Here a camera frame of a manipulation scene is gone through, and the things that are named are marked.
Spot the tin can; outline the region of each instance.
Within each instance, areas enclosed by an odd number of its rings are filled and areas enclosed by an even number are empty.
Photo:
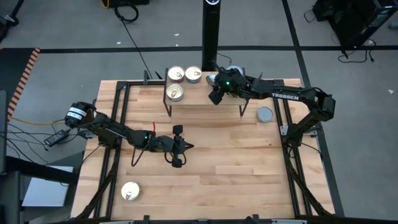
[[[169,87],[167,87],[166,91],[167,91],[167,97],[174,102],[182,100],[184,96],[184,89],[177,84],[170,85]]]
[[[272,120],[273,116],[274,116],[274,113],[272,112],[272,110],[266,106],[260,108],[257,111],[257,119],[258,119],[258,121],[260,121],[262,123],[268,123],[269,121]]]
[[[216,79],[216,74],[214,74],[214,73],[211,73],[210,75],[208,75],[208,76],[206,77],[207,85],[208,85],[211,89],[213,89],[213,87],[215,86],[215,84],[214,84],[215,79]]]
[[[185,72],[182,67],[174,66],[169,69],[167,75],[169,76],[171,82],[181,83],[182,81],[184,81]]]
[[[200,81],[201,70],[198,67],[192,66],[185,71],[185,78],[189,83],[195,84]]]
[[[121,193],[125,200],[134,200],[139,195],[139,186],[134,182],[127,182],[123,185]]]

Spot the black cable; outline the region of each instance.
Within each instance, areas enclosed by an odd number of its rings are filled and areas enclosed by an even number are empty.
[[[46,149],[46,147],[44,146],[44,144],[43,144],[41,141],[39,141],[37,138],[35,138],[33,135],[31,135],[31,134],[25,132],[24,130],[22,130],[21,128],[18,128],[17,126],[15,126],[15,125],[13,125],[13,124],[8,123],[8,125],[10,125],[10,126],[16,128],[16,129],[22,131],[24,134],[29,135],[30,137],[32,137],[33,139],[35,139],[37,142],[41,143],[41,145],[43,146],[44,150],[48,151],[48,149]]]
[[[18,153],[17,149],[14,149],[14,148],[13,148],[13,147],[11,147],[10,145],[8,145],[8,143],[7,143],[7,146],[8,146],[10,149],[14,150],[14,151],[17,153],[17,155],[18,155],[18,159],[20,159],[20,158],[21,158],[21,155]]]
[[[65,141],[60,141],[60,142],[58,142],[57,144],[66,144],[66,143],[68,143],[68,142],[73,141],[76,137],[77,137],[77,135],[75,135],[75,136],[74,136],[73,138],[71,138],[71,139],[68,139],[68,140],[65,140]]]
[[[89,153],[89,154],[82,160],[80,166],[83,165],[83,163],[86,161],[86,159],[89,158],[89,157],[90,157],[95,151],[97,151],[97,149],[99,149],[100,147],[101,147],[101,146],[98,146],[98,147],[95,148],[91,153]],[[61,186],[64,186],[64,187],[68,187],[68,185],[63,185],[61,182],[60,182],[60,185],[61,185]]]
[[[86,161],[87,158],[89,158],[95,151],[97,151],[97,149],[99,149],[101,146],[98,146],[97,148],[95,148],[91,153],[89,153],[81,162],[80,165],[83,165],[83,163]]]
[[[153,78],[152,78],[152,74],[150,73],[150,70],[149,70],[147,64],[145,63],[144,57],[143,57],[142,54],[141,54],[141,51],[139,50],[139,48],[138,48],[136,42],[134,41],[134,39],[131,37],[131,34],[130,34],[130,32],[129,32],[129,29],[127,29],[127,27],[126,27],[126,23],[123,22],[123,21],[122,21],[122,23],[123,23],[123,26],[124,26],[125,30],[127,31],[127,34],[129,35],[129,37],[130,37],[130,39],[131,39],[131,41],[132,41],[132,43],[134,44],[134,46],[136,46],[136,49],[137,49],[139,55],[141,56],[142,62],[144,62],[144,65],[145,65],[145,67],[146,67],[146,69],[147,69],[147,71],[148,71],[148,73],[149,73],[150,79],[153,79]]]
[[[53,136],[54,134],[49,134],[49,133],[28,133],[26,131],[21,131],[21,132],[15,132],[15,131],[0,131],[0,133],[10,133],[10,134],[27,134],[29,136],[31,135],[47,135],[47,136]]]
[[[27,155],[25,155],[19,148],[18,146],[16,146],[10,139],[7,139],[7,141],[9,141],[22,155],[24,155],[26,157],[26,159],[28,159],[31,162],[34,162],[32,159],[30,159],[29,157],[27,157]]]
[[[37,142],[32,142],[32,141],[26,141],[25,139],[24,139],[24,140],[20,140],[20,139],[13,139],[13,138],[8,138],[8,139],[10,139],[10,140],[13,140],[13,141],[29,142],[29,143],[31,143],[31,144],[38,144],[38,145],[41,145],[40,143],[37,143]]]
[[[307,15],[307,13],[309,13],[309,12],[311,12],[312,11],[312,9],[310,9],[310,10],[308,10],[307,12],[304,12],[304,19],[306,20],[306,22],[307,23],[310,23],[310,22],[312,22],[312,21],[314,21],[315,20],[315,18],[316,18],[316,16],[314,16],[312,19],[310,19],[310,20],[308,20],[307,19],[307,17],[306,17],[306,15]]]
[[[305,143],[301,143],[301,144],[303,144],[304,146],[307,146],[313,150],[316,150],[319,153],[319,155],[321,156],[321,159],[323,159],[323,155],[322,155],[321,151],[319,151],[319,149],[309,146],[308,144],[305,144]],[[293,147],[290,146],[287,154],[289,155],[290,158],[294,159],[294,155],[292,156],[292,151],[293,151]]]
[[[333,43],[335,43],[335,44],[337,44],[337,45],[340,45],[340,42],[336,42],[335,40],[334,40],[334,38],[333,38],[333,36],[334,36],[334,32],[332,32],[331,34],[330,34],[330,39],[331,39],[331,41],[333,41]]]
[[[133,5],[133,3],[131,3],[130,1],[126,1],[125,3],[136,12],[136,16],[134,18],[126,19],[124,16],[120,15],[119,6],[116,6],[114,8],[114,13],[115,13],[116,17],[118,17],[118,19],[123,22],[123,24],[130,24],[138,19],[139,13],[138,13],[137,7],[135,5]]]
[[[304,146],[307,146],[307,147],[309,147],[309,148],[311,148],[311,149],[313,149],[313,150],[316,150],[316,151],[319,153],[319,155],[321,155],[321,157],[323,157],[323,155],[322,155],[321,151],[319,151],[319,149],[317,149],[317,148],[315,148],[315,147],[312,147],[312,146],[309,146],[309,145],[307,145],[307,144],[305,144],[305,143],[301,143],[301,144],[303,144]]]
[[[46,161],[45,159],[43,159],[43,157],[41,157],[36,151],[33,150],[32,146],[29,144],[28,141],[26,141],[25,139],[19,137],[19,136],[16,135],[16,134],[14,134],[14,135],[15,135],[17,138],[21,139],[22,142],[25,142],[25,143],[28,145],[29,149],[30,149],[34,154],[36,154],[36,156],[38,156],[39,158],[41,158],[41,159],[42,159],[44,162],[46,162],[47,164],[49,163],[48,161]]]
[[[372,40],[372,39],[368,39],[368,40],[373,41],[373,44],[374,44],[373,46],[374,46],[374,47],[377,46],[376,41],[374,41],[374,40]],[[363,46],[364,46],[364,48],[365,48],[365,59],[364,59],[364,60],[361,60],[361,61],[347,61],[347,62],[345,62],[345,61],[342,61],[341,58],[342,58],[342,57],[346,57],[346,55],[340,55],[340,56],[337,58],[338,61],[341,62],[341,63],[364,63],[364,62],[367,62],[367,61],[368,61],[368,49],[367,49],[367,47],[366,47],[365,45],[363,45]],[[347,54],[347,56],[352,55],[353,53],[355,53],[355,51],[356,51],[356,50],[354,50],[354,51],[352,51],[351,53]],[[374,62],[374,58],[372,57],[372,50],[369,50],[369,58],[371,59],[372,62]]]
[[[147,147],[148,145],[149,145],[149,144],[147,144],[147,145],[142,149],[142,151],[141,151],[141,153],[139,154],[138,159],[136,160],[136,162],[134,162],[134,156],[136,155],[136,147],[134,147],[134,149],[132,150],[132,158],[131,158],[131,166],[132,166],[132,167],[135,167],[135,166],[137,165],[138,161],[141,159],[141,156],[143,155],[143,153],[144,153],[144,151],[145,151],[145,149],[146,149],[146,147]]]
[[[226,55],[220,54],[220,53],[218,53],[218,52],[217,52],[217,54],[220,55],[220,56],[223,56],[223,57],[225,57],[225,58],[228,58],[228,60],[229,60],[229,65],[228,65],[228,66],[230,66],[230,65],[232,64],[232,58],[230,58],[230,57],[228,57],[228,56],[226,56]]]

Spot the black metal frame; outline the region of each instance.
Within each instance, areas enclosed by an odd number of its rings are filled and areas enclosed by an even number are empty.
[[[276,80],[276,82],[280,82],[281,84],[283,84],[283,80]],[[123,100],[123,107],[122,107],[122,112],[121,112],[121,121],[120,123],[124,124],[126,121],[126,113],[127,113],[127,104],[128,104],[128,100],[129,100],[129,90],[132,86],[161,86],[161,85],[165,85],[165,80],[148,80],[148,81],[133,81],[133,82],[125,82],[125,81],[119,81],[117,83],[117,88],[116,88],[116,92],[115,92],[115,98],[114,98],[114,107],[112,109],[112,114],[116,114],[118,112],[118,101],[119,101],[119,97],[121,94],[122,89],[125,89],[124,92],[124,100]],[[282,135],[280,128],[281,126],[283,126],[283,121],[282,121],[282,114],[280,111],[280,105],[279,105],[279,100],[274,98],[274,107],[275,107],[275,115],[277,118],[277,125],[278,125],[278,130],[279,130],[279,134],[280,134],[280,140],[282,143],[282,152],[284,155],[284,162],[285,162],[285,167],[286,167],[286,171],[287,171],[287,178],[288,178],[288,183],[289,183],[289,190],[290,190],[290,195],[291,195],[291,200],[292,200],[292,209],[294,211],[294,216],[295,216],[295,220],[308,220],[309,223],[395,223],[395,221],[389,221],[389,220],[370,220],[370,219],[363,219],[363,218],[345,218],[345,217],[341,217],[341,216],[336,216],[336,215],[325,215],[325,214],[321,214],[320,216],[314,216],[312,215],[312,211],[311,211],[311,205],[309,201],[314,201],[316,200],[313,195],[311,194],[311,192],[306,189],[305,186],[305,178],[304,178],[304,174],[303,174],[303,170],[302,170],[302,163],[300,160],[300,153],[299,150],[297,148],[293,148],[293,154],[295,157],[295,163],[296,163],[296,167],[297,167],[297,172],[295,172],[294,174],[291,171],[291,167],[292,167],[292,162],[290,161],[290,156],[289,156],[289,150],[287,149],[286,144],[284,144],[284,136]],[[292,117],[290,114],[290,109],[289,109],[289,103],[287,100],[282,100],[283,101],[283,105],[284,105],[284,111],[286,114],[286,118],[287,118],[287,123],[291,124],[292,123]],[[320,139],[318,139],[320,142],[325,141],[325,138],[322,137],[323,134],[322,132],[318,132],[318,137],[321,137]],[[114,163],[113,163],[113,167],[115,166],[116,170],[113,169],[113,172],[115,172],[115,174],[117,174],[117,166],[119,164],[119,158],[120,158],[120,147],[119,146],[116,149],[115,155],[114,155]],[[321,148],[322,154],[323,154],[323,162],[325,163],[325,156],[328,157],[328,152],[327,152],[327,148]],[[104,153],[104,163],[102,165],[102,170],[106,170],[108,168],[108,163],[109,163],[109,155],[110,153],[105,151]],[[101,180],[105,180],[108,177],[105,177],[106,175],[106,171],[105,172],[101,172]],[[95,213],[94,218],[88,218],[88,219],[81,219],[81,220],[69,220],[66,222],[62,222],[62,223],[99,223],[100,220],[102,222],[105,221],[111,221],[111,214],[112,214],[112,209],[113,209],[113,200],[114,200],[114,186],[116,185],[116,178],[117,175],[114,175],[111,178],[111,188],[109,191],[109,196],[108,196],[108,201],[107,201],[107,207],[106,207],[106,216],[105,217],[98,217],[98,215]],[[305,205],[305,214],[306,215],[302,215],[300,213],[300,208],[299,208],[299,201],[297,200],[297,192],[296,192],[296,188],[295,188],[295,184],[297,184],[302,190],[302,197],[304,200],[304,205]],[[106,185],[104,186],[103,183],[99,183],[99,189],[105,189]],[[97,204],[97,208],[96,211],[100,210],[101,207],[101,201],[98,201]],[[252,215],[253,218],[255,219],[255,221],[259,222],[259,223],[275,223],[275,220],[277,219],[259,219],[258,214],[253,214]],[[232,223],[242,223],[244,220],[149,220],[149,216],[146,215],[144,216],[143,220],[134,220],[134,223],[142,223],[142,224],[149,224],[149,223],[178,223],[178,224],[184,224],[184,223],[197,223],[197,224],[216,224],[216,223],[228,223],[228,224],[232,224]]]
[[[166,103],[166,89],[167,89],[167,80],[168,80],[167,73],[168,72],[169,72],[169,69],[166,68],[166,72],[165,72],[165,75],[164,75],[165,79],[164,79],[164,89],[163,89],[163,104],[164,104],[164,107],[166,108],[166,111],[167,111],[167,114],[168,114],[169,118],[171,118],[172,117],[172,105],[169,106]],[[244,112],[246,111],[246,108],[248,107],[248,104],[249,104],[249,100],[246,100],[246,104],[244,105],[243,110],[242,110],[242,105],[239,105],[239,115],[240,116],[244,115]]]

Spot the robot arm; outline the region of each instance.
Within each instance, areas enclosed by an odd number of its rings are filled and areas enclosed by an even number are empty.
[[[98,136],[99,144],[102,146],[117,148],[121,144],[121,139],[125,139],[135,149],[164,152],[165,158],[166,154],[171,154],[172,160],[169,161],[166,158],[166,161],[178,168],[185,164],[178,158],[178,155],[184,156],[186,150],[194,147],[179,136],[183,131],[182,125],[174,126],[175,137],[173,139],[168,136],[157,137],[154,130],[133,130],[109,118],[106,114],[97,112],[94,105],[84,102],[72,104],[65,117],[65,124],[72,129],[86,128],[90,130]]]
[[[336,101],[319,88],[302,88],[278,84],[274,80],[262,80],[240,74],[238,69],[225,70],[218,67],[210,100],[218,105],[225,93],[246,100],[263,100],[268,97],[294,100],[305,103],[310,112],[298,124],[289,126],[287,143],[289,146],[301,145],[303,134],[319,121],[334,117]]]

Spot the wooden table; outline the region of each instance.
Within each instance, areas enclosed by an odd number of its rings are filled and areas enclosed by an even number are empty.
[[[286,85],[300,86],[299,79],[286,79]],[[117,81],[102,81],[96,107],[111,115]],[[120,119],[123,92],[119,99]],[[183,136],[195,145],[186,152],[187,164],[171,167],[163,154],[145,152],[137,166],[131,167],[132,146],[122,144],[112,220],[243,219],[259,214],[260,218],[293,218],[287,174],[275,117],[259,123],[256,112],[262,106],[274,109],[272,99],[251,100],[241,118],[237,106],[176,106],[168,117],[163,104],[163,86],[132,86],[127,106],[126,125],[132,129],[152,130],[172,136],[172,126],[183,124]],[[308,109],[303,103],[290,101],[293,122],[300,121]],[[303,142],[316,147],[315,138]],[[88,141],[86,156],[97,147]],[[299,147],[305,180],[319,202],[329,211],[333,205],[325,172],[317,151]],[[98,149],[82,165],[72,208],[77,216],[98,188],[104,149]],[[135,201],[121,196],[121,187],[129,181],[141,188]],[[303,200],[296,186],[300,211]],[[105,214],[106,203],[101,207]]]

